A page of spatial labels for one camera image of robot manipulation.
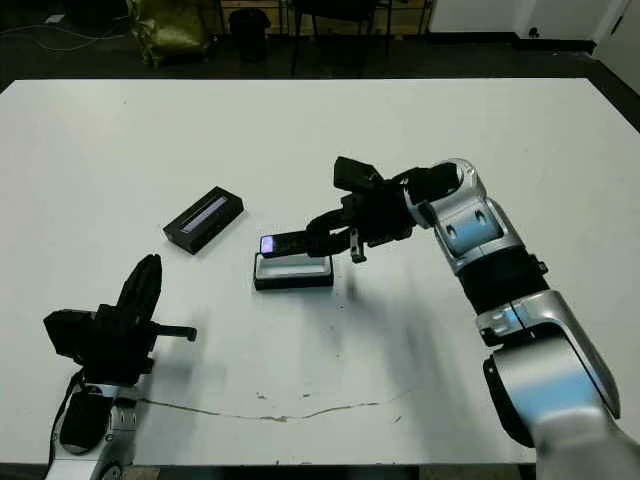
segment white wall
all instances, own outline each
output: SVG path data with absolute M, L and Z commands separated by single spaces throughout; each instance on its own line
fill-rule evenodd
M 436 0 L 432 32 L 512 32 L 520 0 Z
M 598 41 L 627 0 L 436 0 L 432 32 L 515 32 L 528 38 Z
M 529 29 L 535 27 L 542 39 L 592 40 L 610 3 L 611 0 L 526 1 L 515 32 L 527 38 Z
M 613 35 L 607 35 L 595 57 L 640 95 L 640 0 L 631 0 Z

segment black case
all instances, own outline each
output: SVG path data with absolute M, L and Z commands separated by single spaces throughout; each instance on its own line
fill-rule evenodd
M 220 207 L 202 220 L 192 231 L 188 233 L 182 231 L 182 228 L 187 223 L 221 197 L 225 197 L 226 201 L 220 205 Z M 169 241 L 185 249 L 187 252 L 195 254 L 204 247 L 209 240 L 220 233 L 224 227 L 229 225 L 234 218 L 240 215 L 243 210 L 244 205 L 240 197 L 220 187 L 215 187 L 178 215 L 175 220 L 163 228 L 163 231 Z

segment table surface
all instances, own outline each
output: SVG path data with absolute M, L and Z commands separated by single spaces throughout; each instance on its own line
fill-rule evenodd
M 150 252 L 155 320 L 199 336 L 156 344 L 142 389 L 177 407 L 145 407 L 136 463 L 531 461 L 500 427 L 489 350 L 432 232 L 335 258 L 332 289 L 253 289 L 260 235 L 339 206 L 338 155 L 384 176 L 474 162 L 640 438 L 640 135 L 586 80 L 20 81 L 0 145 L 0 462 L 46 461 L 77 369 L 42 319 L 114 302 Z M 161 229 L 215 185 L 246 211 L 191 256 Z

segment smartphone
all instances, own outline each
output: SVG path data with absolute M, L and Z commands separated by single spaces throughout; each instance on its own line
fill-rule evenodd
M 308 234 L 304 230 L 265 235 L 260 238 L 260 253 L 265 258 L 298 255 L 307 253 L 308 244 Z

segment black box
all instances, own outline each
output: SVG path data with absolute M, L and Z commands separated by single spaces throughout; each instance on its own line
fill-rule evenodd
M 169 241 L 195 254 L 242 211 L 242 199 L 215 187 L 163 228 Z

